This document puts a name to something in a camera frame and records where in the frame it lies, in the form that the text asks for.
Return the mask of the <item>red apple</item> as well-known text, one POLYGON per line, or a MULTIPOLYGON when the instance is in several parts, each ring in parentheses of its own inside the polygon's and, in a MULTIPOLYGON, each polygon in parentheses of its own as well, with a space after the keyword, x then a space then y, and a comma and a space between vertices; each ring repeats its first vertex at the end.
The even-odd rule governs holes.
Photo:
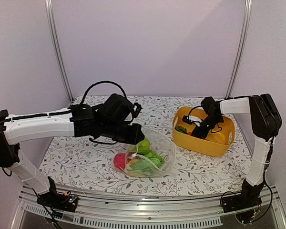
POLYGON ((114 167, 120 171, 124 171, 128 163, 125 153, 118 153, 113 160, 114 167))

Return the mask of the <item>green lettuce leaf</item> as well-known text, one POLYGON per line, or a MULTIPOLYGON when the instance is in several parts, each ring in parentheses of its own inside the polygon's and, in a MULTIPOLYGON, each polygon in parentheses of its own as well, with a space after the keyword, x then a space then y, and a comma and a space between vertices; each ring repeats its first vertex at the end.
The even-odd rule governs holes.
POLYGON ((178 131, 178 132, 180 132, 180 133, 183 133, 183 134, 187 134, 187 133, 188 133, 188 132, 187 132, 187 129, 186 129, 185 127, 183 127, 183 126, 180 126, 180 125, 177 125, 177 126, 175 127, 175 130, 178 131))

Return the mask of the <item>green cucumber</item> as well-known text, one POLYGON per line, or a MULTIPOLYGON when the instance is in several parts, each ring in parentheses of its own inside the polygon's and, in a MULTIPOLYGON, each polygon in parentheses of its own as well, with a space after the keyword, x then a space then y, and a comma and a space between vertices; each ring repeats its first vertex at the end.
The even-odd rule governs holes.
POLYGON ((154 177, 157 175, 157 169, 154 163, 139 159, 136 165, 126 166, 127 173, 132 177, 154 177))

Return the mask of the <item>clear zip top bag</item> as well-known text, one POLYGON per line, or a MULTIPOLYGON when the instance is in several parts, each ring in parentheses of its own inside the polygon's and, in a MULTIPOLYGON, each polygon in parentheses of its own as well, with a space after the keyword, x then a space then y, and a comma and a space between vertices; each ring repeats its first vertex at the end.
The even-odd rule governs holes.
POLYGON ((160 177, 170 173, 176 145, 153 129, 144 129, 145 139, 136 145, 123 144, 113 158, 113 167, 131 177, 160 177))

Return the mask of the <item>yellow lemon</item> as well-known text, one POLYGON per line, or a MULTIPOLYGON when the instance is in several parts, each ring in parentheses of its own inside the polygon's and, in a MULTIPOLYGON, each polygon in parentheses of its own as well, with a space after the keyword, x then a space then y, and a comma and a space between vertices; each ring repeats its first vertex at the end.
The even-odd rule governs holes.
POLYGON ((130 161, 127 162, 127 166, 131 167, 137 164, 139 160, 138 159, 131 159, 130 161))

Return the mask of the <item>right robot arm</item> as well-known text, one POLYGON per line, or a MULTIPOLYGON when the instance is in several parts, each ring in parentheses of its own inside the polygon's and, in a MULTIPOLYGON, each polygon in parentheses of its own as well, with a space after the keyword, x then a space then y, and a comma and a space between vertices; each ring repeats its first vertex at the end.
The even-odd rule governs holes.
POLYGON ((192 136, 205 139, 223 121, 225 114, 249 114, 255 135, 255 146, 249 172, 242 183, 241 193, 223 197, 225 211, 244 209, 261 204, 260 192, 266 185, 266 170, 273 153, 273 144, 282 125, 279 111, 270 94, 241 96, 215 101, 206 97, 201 107, 207 117, 192 131, 192 136))

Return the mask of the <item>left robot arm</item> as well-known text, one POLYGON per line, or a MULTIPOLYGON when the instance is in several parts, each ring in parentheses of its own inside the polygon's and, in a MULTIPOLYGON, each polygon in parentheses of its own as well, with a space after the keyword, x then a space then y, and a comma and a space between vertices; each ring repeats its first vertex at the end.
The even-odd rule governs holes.
POLYGON ((45 177, 23 154, 20 143, 55 137, 100 136, 114 142, 135 145, 145 136, 135 119, 141 111, 138 103, 132 104, 125 96, 112 94, 102 104, 89 106, 80 102, 54 112, 11 115, 0 111, 0 167, 15 173, 30 185, 37 195, 51 207, 57 207, 63 198, 56 191, 55 182, 45 177))

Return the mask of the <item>floral tablecloth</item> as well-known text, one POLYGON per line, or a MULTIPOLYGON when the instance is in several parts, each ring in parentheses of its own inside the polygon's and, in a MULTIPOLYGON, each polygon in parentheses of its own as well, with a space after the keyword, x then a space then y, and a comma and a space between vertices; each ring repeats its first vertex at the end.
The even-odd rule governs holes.
POLYGON ((193 196, 237 192, 251 164, 251 155, 239 129, 234 143, 221 157, 177 148, 175 165, 161 177, 137 178, 117 171, 113 158, 120 144, 92 143, 87 137, 56 137, 39 170, 56 184, 95 191, 133 195, 193 196))

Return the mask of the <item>aluminium front rail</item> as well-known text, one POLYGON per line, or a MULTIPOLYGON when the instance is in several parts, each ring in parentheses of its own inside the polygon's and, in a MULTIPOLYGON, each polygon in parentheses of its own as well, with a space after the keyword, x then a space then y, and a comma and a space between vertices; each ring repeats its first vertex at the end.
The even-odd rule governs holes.
POLYGON ((135 196, 58 186, 78 195, 75 212, 62 212, 62 229, 286 229, 277 190, 263 189, 257 221, 243 224, 237 212, 224 212, 221 195, 135 196))

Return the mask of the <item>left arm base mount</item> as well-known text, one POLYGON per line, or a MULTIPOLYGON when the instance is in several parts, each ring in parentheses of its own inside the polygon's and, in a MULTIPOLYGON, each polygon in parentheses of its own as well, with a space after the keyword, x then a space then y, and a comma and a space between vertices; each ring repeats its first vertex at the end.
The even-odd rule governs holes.
POLYGON ((59 194, 57 192, 49 191, 45 194, 38 195, 37 203, 50 207, 51 209, 58 209, 67 212, 75 212, 78 205, 78 196, 67 192, 59 194))

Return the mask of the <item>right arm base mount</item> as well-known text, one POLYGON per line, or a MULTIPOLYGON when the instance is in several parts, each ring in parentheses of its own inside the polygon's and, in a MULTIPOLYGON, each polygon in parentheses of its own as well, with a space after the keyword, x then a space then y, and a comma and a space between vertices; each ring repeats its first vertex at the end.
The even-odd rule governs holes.
POLYGON ((224 213, 234 212, 235 218, 241 224, 251 224, 261 211, 262 200, 259 196, 246 197, 232 191, 225 192, 220 198, 224 213))

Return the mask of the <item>right aluminium post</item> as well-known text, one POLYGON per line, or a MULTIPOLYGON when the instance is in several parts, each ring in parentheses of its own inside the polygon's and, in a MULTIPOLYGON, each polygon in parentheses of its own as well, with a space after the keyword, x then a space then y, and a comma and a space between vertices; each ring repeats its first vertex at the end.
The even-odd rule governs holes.
POLYGON ((245 49, 245 42, 246 42, 249 24, 250 24, 250 18, 251 18, 251 10, 252 10, 252 0, 246 0, 245 7, 244 7, 242 27, 240 31, 240 38, 239 38, 239 42, 238 42, 238 46, 236 50, 236 56, 235 56, 235 61, 232 67, 230 80, 229 80, 228 87, 225 93, 225 99, 231 97, 233 89, 234 89, 234 85, 236 83, 239 67, 240 67, 241 60, 243 57, 243 52, 245 49))

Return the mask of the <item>aluminium post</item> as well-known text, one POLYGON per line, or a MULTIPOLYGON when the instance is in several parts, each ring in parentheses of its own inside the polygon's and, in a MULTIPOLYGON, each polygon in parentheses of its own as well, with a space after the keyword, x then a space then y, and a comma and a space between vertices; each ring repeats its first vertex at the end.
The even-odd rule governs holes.
POLYGON ((240 67, 241 60, 243 57, 243 52, 245 49, 245 42, 246 42, 249 24, 250 24, 250 18, 251 18, 251 10, 252 10, 252 0, 246 0, 245 7, 244 7, 242 27, 240 31, 240 38, 239 38, 239 42, 238 42, 238 46, 236 50, 236 56, 235 56, 235 61, 232 67, 230 80, 229 80, 228 87, 225 93, 225 99, 231 97, 233 89, 234 89, 234 85, 236 83, 239 67, 240 67))
POLYGON ((62 56, 62 52, 61 52, 61 48, 59 44, 59 37, 58 37, 55 17, 54 17, 53 3, 52 3, 52 0, 45 0, 44 2, 45 2, 45 9, 46 9, 46 14, 47 14, 47 20, 48 20, 51 40, 53 44, 54 54, 55 54, 58 69, 60 72, 62 85, 64 87, 68 100, 72 102, 74 100, 74 97, 73 97, 70 82, 69 82, 69 79, 66 73, 63 56, 62 56))

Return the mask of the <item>left aluminium post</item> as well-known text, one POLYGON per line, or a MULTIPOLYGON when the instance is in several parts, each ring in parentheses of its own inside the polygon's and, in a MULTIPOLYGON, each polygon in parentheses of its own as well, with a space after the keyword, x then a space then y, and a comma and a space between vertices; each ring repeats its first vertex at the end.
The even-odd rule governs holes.
POLYGON ((72 102, 74 100, 74 97, 73 97, 70 82, 69 82, 69 79, 66 73, 63 56, 62 56, 62 52, 61 52, 61 48, 59 44, 59 37, 58 37, 55 17, 54 17, 53 3, 52 3, 52 0, 45 0, 44 2, 45 2, 45 9, 46 9, 46 14, 47 14, 47 20, 48 20, 51 40, 53 44, 54 54, 55 54, 58 69, 60 72, 62 85, 64 87, 68 100, 72 102))

